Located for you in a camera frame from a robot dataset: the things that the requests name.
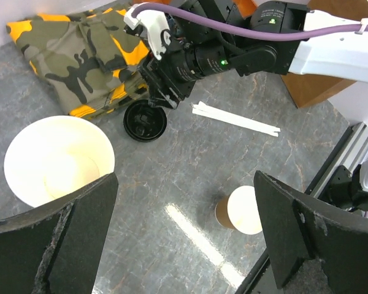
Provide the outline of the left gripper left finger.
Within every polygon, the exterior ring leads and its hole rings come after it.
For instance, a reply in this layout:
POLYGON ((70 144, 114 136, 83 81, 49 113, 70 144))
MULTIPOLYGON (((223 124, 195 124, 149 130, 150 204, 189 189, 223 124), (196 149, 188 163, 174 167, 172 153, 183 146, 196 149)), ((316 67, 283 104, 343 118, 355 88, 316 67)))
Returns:
POLYGON ((0 293, 91 293, 117 191, 111 173, 0 220, 0 293))

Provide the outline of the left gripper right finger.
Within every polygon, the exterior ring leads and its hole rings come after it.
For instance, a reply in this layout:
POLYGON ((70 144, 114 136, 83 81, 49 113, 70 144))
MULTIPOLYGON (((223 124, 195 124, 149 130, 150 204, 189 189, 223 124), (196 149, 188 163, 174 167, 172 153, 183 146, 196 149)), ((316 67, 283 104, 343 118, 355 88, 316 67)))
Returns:
POLYGON ((333 293, 368 293, 368 218, 346 212, 256 171, 254 187, 277 288, 319 259, 333 293))

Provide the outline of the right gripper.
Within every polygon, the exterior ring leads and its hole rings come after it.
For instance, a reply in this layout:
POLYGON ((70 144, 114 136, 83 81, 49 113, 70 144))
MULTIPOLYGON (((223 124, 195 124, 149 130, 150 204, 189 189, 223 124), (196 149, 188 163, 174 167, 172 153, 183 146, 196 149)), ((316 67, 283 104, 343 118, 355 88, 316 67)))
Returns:
POLYGON ((176 109, 190 96, 195 83, 202 79, 196 58, 198 44, 179 39, 161 42, 163 52, 158 59, 154 52, 138 66, 149 89, 149 105, 176 109))

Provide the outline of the single brown paper cup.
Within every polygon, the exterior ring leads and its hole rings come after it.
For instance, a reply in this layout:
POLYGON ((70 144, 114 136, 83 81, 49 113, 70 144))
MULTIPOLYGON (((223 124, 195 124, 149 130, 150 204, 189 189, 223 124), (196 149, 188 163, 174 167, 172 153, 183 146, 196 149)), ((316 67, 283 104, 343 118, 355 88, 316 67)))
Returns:
POLYGON ((226 228, 245 235, 256 235, 263 228, 253 186, 240 186, 228 197, 220 200, 215 207, 217 222, 226 228))

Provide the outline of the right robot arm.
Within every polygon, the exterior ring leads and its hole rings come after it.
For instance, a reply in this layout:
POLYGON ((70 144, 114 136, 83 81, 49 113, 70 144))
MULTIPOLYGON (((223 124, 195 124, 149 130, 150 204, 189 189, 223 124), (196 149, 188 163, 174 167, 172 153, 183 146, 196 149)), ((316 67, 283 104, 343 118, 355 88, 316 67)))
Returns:
POLYGON ((139 72, 155 105, 177 108, 198 80, 229 70, 368 83, 368 18, 283 1, 265 2, 249 17, 232 1, 144 3, 126 18, 147 30, 151 52, 139 72))

